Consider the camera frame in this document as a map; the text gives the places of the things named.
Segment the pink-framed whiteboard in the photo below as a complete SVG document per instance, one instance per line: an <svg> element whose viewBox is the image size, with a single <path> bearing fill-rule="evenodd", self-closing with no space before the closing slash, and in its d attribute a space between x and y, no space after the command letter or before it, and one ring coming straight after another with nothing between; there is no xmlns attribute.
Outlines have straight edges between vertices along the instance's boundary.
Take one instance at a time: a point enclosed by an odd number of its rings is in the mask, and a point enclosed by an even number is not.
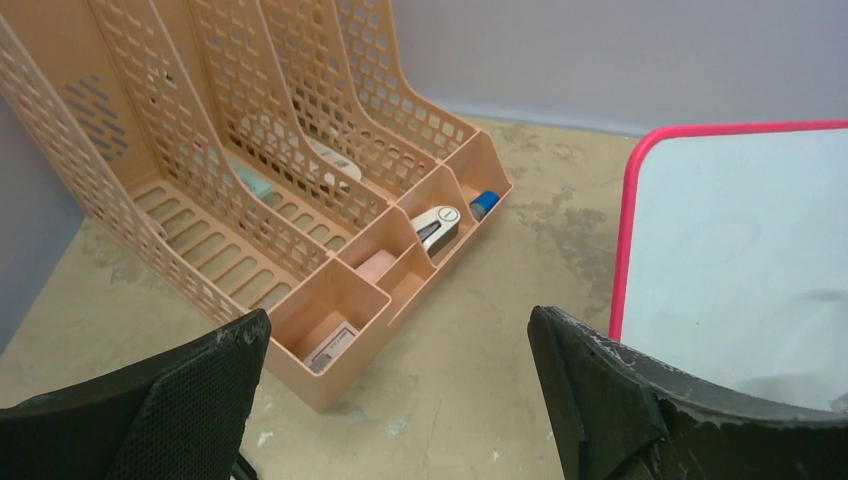
<svg viewBox="0 0 848 480"><path fill-rule="evenodd" d="M699 379L847 410L847 123L672 126L626 164L608 332Z"/></svg>

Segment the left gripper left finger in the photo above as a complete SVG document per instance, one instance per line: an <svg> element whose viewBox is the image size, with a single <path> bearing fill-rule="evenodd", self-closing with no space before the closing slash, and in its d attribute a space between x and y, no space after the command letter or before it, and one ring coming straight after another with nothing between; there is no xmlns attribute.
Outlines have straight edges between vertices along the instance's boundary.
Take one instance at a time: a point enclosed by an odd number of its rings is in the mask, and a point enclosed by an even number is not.
<svg viewBox="0 0 848 480"><path fill-rule="evenodd" d="M4 479L256 479L241 453L271 322L186 344L1 411Z"/></svg>

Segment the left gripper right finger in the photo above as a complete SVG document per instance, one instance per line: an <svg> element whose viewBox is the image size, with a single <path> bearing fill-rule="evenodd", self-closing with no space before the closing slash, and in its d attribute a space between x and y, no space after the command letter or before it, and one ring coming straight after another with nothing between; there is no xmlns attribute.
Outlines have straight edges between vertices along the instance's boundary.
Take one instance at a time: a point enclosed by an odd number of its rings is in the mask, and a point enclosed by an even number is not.
<svg viewBox="0 0 848 480"><path fill-rule="evenodd" d="M847 417L737 392L555 306L527 335L567 479L843 479Z"/></svg>

